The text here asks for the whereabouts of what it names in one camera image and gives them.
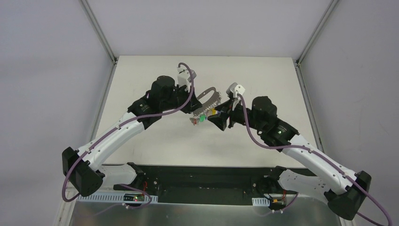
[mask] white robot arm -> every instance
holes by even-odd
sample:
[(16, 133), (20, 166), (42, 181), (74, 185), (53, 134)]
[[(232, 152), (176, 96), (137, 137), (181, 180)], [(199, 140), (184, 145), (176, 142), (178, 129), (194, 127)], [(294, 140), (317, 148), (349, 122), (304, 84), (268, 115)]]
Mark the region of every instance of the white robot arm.
[(104, 161), (126, 141), (143, 132), (163, 115), (173, 113), (164, 111), (175, 109), (191, 113), (202, 107), (194, 89), (190, 88), (196, 74), (189, 70), (188, 67), (187, 70), (178, 67), (177, 85), (169, 76), (158, 77), (152, 83), (151, 90), (136, 100), (103, 134), (77, 150), (68, 147), (63, 151), (64, 175), (80, 195), (91, 195), (101, 186), (132, 183), (137, 176), (136, 169), (127, 164), (103, 165)]
[[(284, 190), (306, 194), (327, 204), (340, 217), (352, 220), (366, 196), (347, 177), (368, 191), (370, 175), (364, 171), (355, 173), (313, 147), (294, 127), (277, 117), (277, 107), (268, 97), (256, 97), (252, 109), (246, 108), (242, 99), (243, 91), (241, 85), (232, 84), (226, 91), (230, 99), (217, 106), (215, 109), (219, 113), (209, 116), (208, 121), (221, 130), (226, 129), (227, 119), (229, 128), (235, 123), (245, 125), (256, 144), (290, 156), (315, 174), (315, 177), (308, 177), (284, 167), (276, 167), (265, 179), (267, 187), (279, 186)], [(256, 141), (250, 128), (255, 129), (268, 146)]]
[[(103, 165), (104, 161), (126, 141), (159, 120), (164, 115), (162, 112), (176, 109), (191, 113), (202, 107), (195, 97), (193, 87), (190, 88), (195, 73), (189, 73), (188, 70), (190, 69), (178, 71), (178, 85), (175, 85), (175, 80), (171, 77), (160, 76), (152, 84), (151, 90), (136, 100), (103, 134), (77, 150), (68, 147), (63, 151), (64, 174), (80, 195), (89, 196), (101, 186), (134, 182), (138, 169), (128, 164)], [(277, 186), (306, 194), (326, 203), (340, 217), (353, 219), (365, 195), (346, 177), (362, 185), (366, 191), (369, 189), (371, 177), (363, 171), (355, 173), (310, 145), (294, 127), (277, 117), (277, 107), (268, 97), (256, 97), (252, 102), (252, 109), (246, 108), (242, 99), (244, 91), (241, 85), (232, 84), (227, 90), (229, 100), (215, 107), (218, 114), (209, 116), (208, 120), (221, 130), (226, 129), (227, 119), (229, 128), (239, 123), (245, 125), (248, 132), (249, 128), (256, 129), (261, 140), (270, 147), (260, 144), (250, 134), (254, 142), (269, 149), (277, 149), (315, 174), (314, 177), (308, 177), (276, 167), (265, 178), (266, 187)], [(326, 164), (320, 156), (342, 170), (344, 176), (336, 168)]]

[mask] white table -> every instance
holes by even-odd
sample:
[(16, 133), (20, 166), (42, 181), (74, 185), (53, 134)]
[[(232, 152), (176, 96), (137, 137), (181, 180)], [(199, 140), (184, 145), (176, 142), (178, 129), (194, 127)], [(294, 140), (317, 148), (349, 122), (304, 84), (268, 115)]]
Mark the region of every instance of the white table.
[[(293, 61), (277, 57), (120, 56), (97, 134), (117, 121), (158, 76), (168, 75), (177, 80), (179, 62), (195, 70), (197, 93), (213, 86), (222, 93), (224, 102), (226, 89), (237, 82), (246, 89), (244, 99), (249, 107), (253, 98), (269, 96), (277, 106), (277, 115), (315, 146)], [(303, 167), (282, 153), (255, 145), (244, 126), (236, 124), (223, 132), (208, 121), (193, 126), (189, 117), (182, 112), (162, 117), (127, 141), (106, 163)]]

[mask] white backdrop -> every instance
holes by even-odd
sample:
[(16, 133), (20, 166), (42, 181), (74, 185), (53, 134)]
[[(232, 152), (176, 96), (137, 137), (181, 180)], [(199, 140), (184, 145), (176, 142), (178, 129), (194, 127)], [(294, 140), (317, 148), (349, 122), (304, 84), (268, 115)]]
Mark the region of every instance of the white backdrop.
[[(399, 222), (399, 1), (341, 1), (302, 73), (325, 152), (368, 172), (371, 194)], [(360, 212), (387, 225), (368, 199)], [(372, 225), (355, 218), (358, 225)]]
[(52, 225), (111, 62), (78, 1), (0, 3), (0, 225)]
[[(225, 91), (233, 83), (242, 85), (248, 107), (258, 96), (269, 96), (277, 115), (296, 127), (314, 145), (309, 118), (291, 58), (223, 56), (121, 56), (101, 117), (103, 133), (141, 98), (160, 75), (177, 79), (177, 64), (185, 62), (195, 70), (197, 95), (215, 87)], [(276, 150), (258, 147), (242, 125), (224, 132), (206, 121), (193, 126), (190, 114), (164, 116), (145, 132), (120, 147), (106, 162), (150, 165), (192, 165), (233, 167), (302, 167)]]
[(89, 0), (120, 55), (297, 59), (330, 0)]

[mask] gray wall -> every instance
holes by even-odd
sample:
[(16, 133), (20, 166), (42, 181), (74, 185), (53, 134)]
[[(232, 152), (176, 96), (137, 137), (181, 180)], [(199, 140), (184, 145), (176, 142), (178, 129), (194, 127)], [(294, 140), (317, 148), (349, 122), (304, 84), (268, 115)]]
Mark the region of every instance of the gray wall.
[(111, 62), (77, 0), (0, 5), (0, 225), (52, 225)]
[(330, 0), (89, 0), (116, 55), (299, 57)]
[[(399, 222), (399, 1), (343, 0), (302, 65), (326, 153)], [(360, 212), (386, 225), (369, 200)], [(358, 225), (370, 225), (356, 218)]]

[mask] purple cable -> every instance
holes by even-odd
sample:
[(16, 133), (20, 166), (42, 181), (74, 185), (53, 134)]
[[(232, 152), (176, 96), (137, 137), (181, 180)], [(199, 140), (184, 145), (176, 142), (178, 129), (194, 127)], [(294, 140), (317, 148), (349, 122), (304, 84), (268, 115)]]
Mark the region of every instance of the purple cable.
[[(298, 196), (299, 196), (299, 193), (296, 193), (296, 195), (295, 195), (295, 197), (292, 199), (292, 201), (286, 206), (286, 207), (284, 207), (284, 208), (282, 208), (281, 210), (282, 211), (285, 211), (288, 207), (290, 207), (294, 202), (295, 202), (295, 200), (296, 200), (296, 198), (298, 198)], [(260, 216), (260, 217), (266, 217), (266, 216), (268, 216), (269, 214), (271, 214), (271, 213), (273, 213), (272, 211), (270, 211), (270, 212), (267, 212), (267, 213), (265, 213), (265, 214), (258, 214), (258, 213), (256, 213), (258, 216)]]
[[(149, 202), (147, 202), (147, 203), (145, 203), (145, 204), (142, 204), (142, 205), (140, 205), (140, 206), (128, 206), (128, 205), (127, 205), (127, 208), (128, 208), (128, 209), (141, 209), (141, 208), (144, 208), (144, 207), (148, 206), (148, 205), (152, 202), (152, 197), (151, 197), (147, 192), (142, 191), (142, 190), (139, 190), (139, 189), (136, 189), (136, 188), (133, 188), (133, 187), (130, 187), (130, 186), (128, 186), (128, 185), (120, 185), (120, 186), (123, 186), (123, 187), (128, 188), (128, 189), (133, 190), (133, 191), (141, 192), (142, 194), (146, 195), (146, 196), (150, 199)], [(109, 207), (105, 208), (104, 210), (99, 211), (99, 212), (97, 212), (97, 213), (95, 213), (95, 214), (93, 214), (93, 215), (83, 216), (83, 215), (77, 214), (77, 216), (80, 217), (80, 218), (91, 218), (91, 217), (95, 217), (95, 216), (100, 215), (100, 214), (102, 214), (102, 213), (104, 213), (104, 212), (106, 212), (106, 211), (108, 211), (108, 210), (114, 208), (115, 206), (119, 206), (119, 205), (120, 205), (119, 203), (113, 204), (112, 206), (109, 206)]]
[[(170, 112), (158, 113), (158, 114), (140, 115), (140, 116), (137, 116), (137, 117), (134, 117), (134, 118), (132, 118), (132, 119), (129, 119), (129, 120), (126, 120), (126, 121), (122, 122), (121, 124), (119, 124), (119, 127), (122, 127), (122, 126), (126, 125), (127, 123), (129, 123), (129, 122), (131, 122), (131, 121), (134, 121), (134, 120), (138, 120), (138, 119), (142, 119), (142, 118), (151, 118), (151, 117), (165, 116), (165, 115), (173, 114), (173, 113), (175, 113), (175, 112), (178, 112), (178, 111), (182, 110), (182, 109), (188, 104), (188, 102), (191, 100), (192, 95), (194, 94), (194, 75), (192, 74), (191, 69), (190, 69), (190, 67), (189, 67), (187, 64), (180, 62), (179, 65), (178, 65), (178, 67), (180, 67), (180, 66), (182, 66), (182, 65), (183, 65), (184, 67), (187, 68), (187, 70), (188, 70), (188, 72), (189, 72), (189, 74), (190, 74), (191, 87), (190, 87), (190, 93), (189, 93), (189, 95), (188, 95), (187, 100), (186, 100), (180, 107), (178, 107), (178, 108), (176, 108), (176, 109), (174, 109), (174, 110), (172, 110), (172, 111), (170, 111)], [(89, 147), (89, 150), (93, 150), (94, 147), (95, 147), (97, 144), (99, 144), (101, 141), (103, 141), (105, 138), (107, 138), (109, 135), (111, 135), (111, 134), (112, 134), (113, 132), (115, 132), (116, 130), (118, 130), (118, 129), (117, 129), (117, 128), (113, 128), (113, 129), (111, 129), (110, 131), (108, 131), (106, 134), (104, 134), (102, 137), (100, 137), (96, 142), (94, 142), (94, 144), (93, 144), (92, 146)], [(75, 200), (75, 199), (80, 195), (80, 194), (78, 193), (76, 196), (72, 197), (71, 199), (67, 199), (66, 196), (65, 196), (65, 190), (66, 190), (66, 185), (68, 184), (69, 177), (70, 177), (71, 174), (72, 174), (72, 171), (75, 169), (76, 165), (80, 162), (80, 160), (83, 159), (83, 157), (84, 157), (86, 154), (88, 154), (88, 152), (84, 152), (84, 153), (76, 160), (76, 162), (73, 163), (73, 165), (71, 166), (71, 168), (69, 169), (68, 173), (67, 173), (66, 176), (65, 176), (64, 184), (63, 184), (63, 187), (62, 187), (62, 198), (63, 198), (63, 200), (64, 200), (65, 202), (71, 202), (71, 201)]]
[[(241, 94), (238, 94), (238, 97), (240, 97), (241, 101), (242, 101), (242, 109), (243, 109), (243, 112), (244, 112), (245, 127), (247, 128), (247, 132), (248, 132), (249, 137), (251, 137), (252, 141), (255, 142), (255, 144), (257, 144), (260, 147), (266, 148), (266, 149), (302, 148), (302, 149), (304, 149), (306, 151), (311, 151), (310, 148), (305, 147), (305, 146), (300, 146), (300, 145), (285, 145), (285, 146), (269, 147), (269, 146), (266, 146), (266, 145), (263, 145), (263, 144), (259, 143), (254, 138), (254, 136), (252, 135), (251, 128), (249, 127), (248, 114), (247, 114), (247, 108), (245, 107), (244, 97)], [(330, 164), (334, 169), (336, 169), (339, 173), (341, 173), (343, 176), (345, 176), (345, 172), (342, 171), (339, 167), (335, 166), (334, 163), (332, 163), (328, 158), (324, 157), (322, 154), (320, 154), (318, 152), (311, 152), (311, 153), (313, 153), (313, 154), (317, 155), (318, 157), (320, 157), (321, 159), (323, 159), (325, 162)], [(389, 216), (388, 212), (384, 209), (384, 207), (374, 197), (372, 197), (366, 190), (364, 190), (355, 180), (353, 180), (351, 177), (346, 177), (346, 178), (352, 184), (354, 184), (359, 190), (361, 190), (363, 192), (363, 194), (365, 194), (372, 202), (374, 202), (374, 204), (383, 212), (383, 214), (387, 218), (388, 226), (391, 226), (392, 225), (392, 219)], [(370, 218), (364, 216), (361, 213), (357, 213), (357, 214), (359, 216), (361, 216), (362, 218), (364, 218), (365, 220), (367, 220), (368, 222), (372, 223), (372, 224), (375, 224), (377, 226), (384, 226), (384, 225), (381, 225), (381, 224), (371, 220)]]

